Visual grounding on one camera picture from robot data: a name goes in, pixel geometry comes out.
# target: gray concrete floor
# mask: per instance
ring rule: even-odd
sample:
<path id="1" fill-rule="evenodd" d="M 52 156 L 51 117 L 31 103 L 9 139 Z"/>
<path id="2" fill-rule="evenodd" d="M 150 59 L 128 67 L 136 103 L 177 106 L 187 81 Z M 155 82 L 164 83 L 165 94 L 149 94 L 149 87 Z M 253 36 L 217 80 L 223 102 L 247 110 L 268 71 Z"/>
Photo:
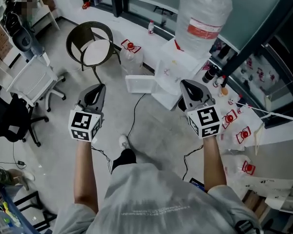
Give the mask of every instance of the gray concrete floor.
<path id="1" fill-rule="evenodd" d="M 34 125 L 41 147 L 37 147 L 29 136 L 26 143 L 14 143 L 16 161 L 25 161 L 26 169 L 36 177 L 36 181 L 30 183 L 31 190 L 38 190 L 43 203 L 55 213 L 60 207 L 73 202 L 77 142 L 70 138 L 68 132 L 69 113 L 79 92 L 98 83 L 91 70 L 79 70 L 80 65 L 66 52 L 67 35 L 75 26 L 64 20 L 59 21 L 59 26 L 60 31 L 48 28 L 39 41 L 45 46 L 54 71 L 66 77 L 66 82 L 60 82 L 56 88 L 66 93 L 67 99 L 62 101 L 52 95 L 50 113 L 45 111 L 44 101 L 35 109 L 35 114 L 47 115 L 50 119 L 48 123 L 40 121 Z M 99 66 L 97 72 L 106 85 L 106 97 L 103 109 L 105 121 L 96 135 L 98 142 L 94 147 L 104 150 L 114 160 L 121 152 L 119 135 L 128 134 L 133 123 L 134 106 L 141 95 L 127 92 L 125 77 L 115 55 Z M 136 150 L 154 159 L 161 169 L 172 170 L 180 177 L 186 170 L 183 156 L 203 143 L 188 126 L 182 111 L 168 111 L 150 95 L 146 95 L 136 108 L 136 122 L 130 142 Z M 13 162 L 12 146 L 5 138 L 0 138 L 0 161 Z M 106 158 L 99 152 L 93 151 L 93 163 L 100 207 L 111 175 Z M 194 177 L 203 182 L 203 150 L 188 157 L 188 165 L 186 180 Z M 15 165 L 3 164 L 2 167 L 9 169 L 15 168 Z M 21 189 L 17 197 L 26 193 Z"/>

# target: white marker cube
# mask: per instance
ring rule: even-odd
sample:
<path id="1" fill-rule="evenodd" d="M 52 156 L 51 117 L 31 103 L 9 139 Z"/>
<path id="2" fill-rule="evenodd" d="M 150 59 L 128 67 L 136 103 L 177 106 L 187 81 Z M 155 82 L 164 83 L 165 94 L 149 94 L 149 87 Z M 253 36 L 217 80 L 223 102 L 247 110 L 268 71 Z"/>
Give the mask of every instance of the white marker cube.
<path id="1" fill-rule="evenodd" d="M 70 111 L 68 129 L 73 139 L 92 142 L 101 127 L 101 115 Z"/>
<path id="2" fill-rule="evenodd" d="M 188 112 L 189 125 L 199 138 L 218 134 L 222 123 L 221 119 L 221 114 L 215 105 Z"/>

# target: gray t-shirt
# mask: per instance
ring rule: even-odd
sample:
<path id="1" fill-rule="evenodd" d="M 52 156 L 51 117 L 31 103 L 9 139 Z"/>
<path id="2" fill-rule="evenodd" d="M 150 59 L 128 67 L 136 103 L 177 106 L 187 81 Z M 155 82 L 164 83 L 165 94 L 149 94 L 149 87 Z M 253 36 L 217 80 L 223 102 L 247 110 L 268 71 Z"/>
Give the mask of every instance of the gray t-shirt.
<path id="1" fill-rule="evenodd" d="M 117 167 L 102 208 L 71 204 L 62 209 L 54 234 L 259 233 L 255 214 L 228 186 L 203 192 L 175 173 L 152 164 Z"/>

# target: white office chair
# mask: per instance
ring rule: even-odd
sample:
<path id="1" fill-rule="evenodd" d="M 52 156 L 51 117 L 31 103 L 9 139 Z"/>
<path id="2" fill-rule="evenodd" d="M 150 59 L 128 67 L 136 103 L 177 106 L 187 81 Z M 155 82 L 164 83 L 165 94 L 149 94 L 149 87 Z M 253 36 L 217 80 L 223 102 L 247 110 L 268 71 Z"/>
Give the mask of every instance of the white office chair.
<path id="1" fill-rule="evenodd" d="M 45 109 L 50 112 L 49 100 L 51 93 L 61 97 L 62 100 L 66 99 L 64 93 L 53 89 L 60 80 L 64 82 L 65 78 L 64 76 L 56 76 L 46 53 L 42 57 L 45 63 L 42 63 L 34 56 L 16 75 L 7 91 L 17 94 L 19 98 L 24 99 L 32 107 L 36 105 L 40 98 L 45 97 Z"/>

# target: chair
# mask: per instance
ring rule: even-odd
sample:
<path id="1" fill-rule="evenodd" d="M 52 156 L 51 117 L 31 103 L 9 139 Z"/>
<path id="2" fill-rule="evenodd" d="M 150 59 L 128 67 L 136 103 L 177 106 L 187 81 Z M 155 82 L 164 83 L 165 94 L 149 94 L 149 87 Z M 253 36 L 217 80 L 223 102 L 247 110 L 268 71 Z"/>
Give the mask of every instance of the chair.
<path id="1" fill-rule="evenodd" d="M 64 93 L 53 89 L 60 80 L 64 82 L 65 78 L 55 75 L 46 53 L 42 57 L 45 64 L 34 56 L 16 75 L 6 90 L 18 94 L 19 98 L 23 98 L 31 107 L 34 107 L 39 99 L 45 97 L 45 109 L 50 112 L 51 94 L 61 97 L 62 100 L 66 99 Z"/>
<path id="2" fill-rule="evenodd" d="M 102 30 L 106 35 L 106 39 L 98 37 L 100 39 L 96 40 L 95 36 L 98 34 L 95 34 L 92 29 Z M 72 45 L 80 52 L 79 59 L 73 54 Z M 118 61 L 121 63 L 119 54 L 114 48 L 113 35 L 110 28 L 97 21 L 84 22 L 75 27 L 67 37 L 66 50 L 70 57 L 82 65 L 82 71 L 84 66 L 91 67 L 99 83 L 102 82 L 96 72 L 97 66 L 106 62 L 113 54 L 117 55 Z"/>
<path id="3" fill-rule="evenodd" d="M 6 137 L 10 142 L 18 140 L 26 141 L 25 134 L 29 131 L 34 143 L 40 147 L 41 143 L 35 137 L 31 124 L 44 120 L 49 121 L 48 117 L 38 117 L 32 119 L 34 107 L 26 107 L 26 101 L 13 95 L 10 104 L 0 98 L 0 137 Z"/>

